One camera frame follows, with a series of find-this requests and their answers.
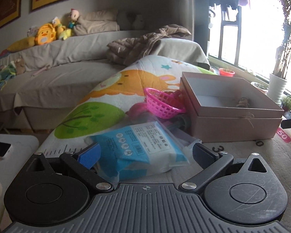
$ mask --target white plant pot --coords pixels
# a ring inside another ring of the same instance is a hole
[[[287,80],[281,79],[276,75],[270,74],[267,96],[278,105],[281,104],[280,99],[286,88]]]

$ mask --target cardboard box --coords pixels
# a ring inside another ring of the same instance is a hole
[[[270,139],[282,121],[283,109],[241,78],[184,72],[180,90],[192,122],[191,135],[203,142]],[[233,107],[241,97],[256,108]]]

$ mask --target green tree print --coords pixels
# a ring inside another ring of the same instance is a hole
[[[58,125],[54,135],[59,139],[67,139],[93,134],[111,128],[124,116],[121,109],[107,103],[84,103]]]

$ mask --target ribbed gray panel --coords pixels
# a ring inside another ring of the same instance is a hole
[[[14,223],[6,233],[286,233],[279,223],[242,227],[212,215],[195,194],[172,184],[121,184],[99,194],[78,218],[53,227]]]

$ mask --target red plant pot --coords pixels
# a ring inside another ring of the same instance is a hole
[[[219,68],[220,75],[227,76],[227,77],[233,77],[235,72],[229,69],[225,68]]]

